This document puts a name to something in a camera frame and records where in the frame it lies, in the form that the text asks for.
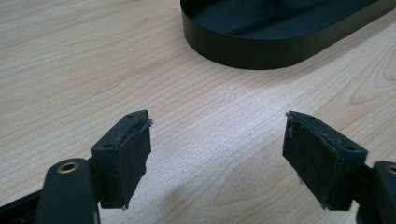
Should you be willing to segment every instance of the screw hole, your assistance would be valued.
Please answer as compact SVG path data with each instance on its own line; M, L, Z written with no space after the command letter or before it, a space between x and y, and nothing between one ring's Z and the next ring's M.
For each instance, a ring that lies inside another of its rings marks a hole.
M395 165L389 165L389 166L387 166L387 170L388 170L391 174L396 175L396 166L395 166Z
M346 150L349 150L349 151L355 151L354 147L346 146L345 148L346 148Z
M104 148L113 148L113 144L107 143L103 145Z
M67 174L77 170L78 167L79 167L79 163L73 161L61 165L60 167L58 167L57 171L59 174Z

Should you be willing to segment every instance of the wood grain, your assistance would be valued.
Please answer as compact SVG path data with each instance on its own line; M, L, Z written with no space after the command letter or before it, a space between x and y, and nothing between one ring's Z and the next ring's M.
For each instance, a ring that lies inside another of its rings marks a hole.
M355 223L323 211L281 155L289 110L396 161L396 12L295 66L210 62L177 0L0 2L0 204L147 109L152 153L127 211L103 223Z

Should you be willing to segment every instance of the black plastic part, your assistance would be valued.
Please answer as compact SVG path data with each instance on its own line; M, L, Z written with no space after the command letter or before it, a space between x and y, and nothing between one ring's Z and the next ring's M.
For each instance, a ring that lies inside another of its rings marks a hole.
M370 187L382 223L396 223L396 163L389 161L376 162Z
M32 224L35 220L40 191L29 194L0 208L0 223Z
M322 206L347 211L353 174L365 167L367 150L319 119L290 111L283 156Z
M180 0L184 34L209 60L245 69L302 62L396 7L396 0Z
M98 224L90 164L61 161L49 168L40 193L35 224Z
M103 208L128 208L140 178L146 172L151 152L147 110L122 118L92 148L92 169L103 174Z

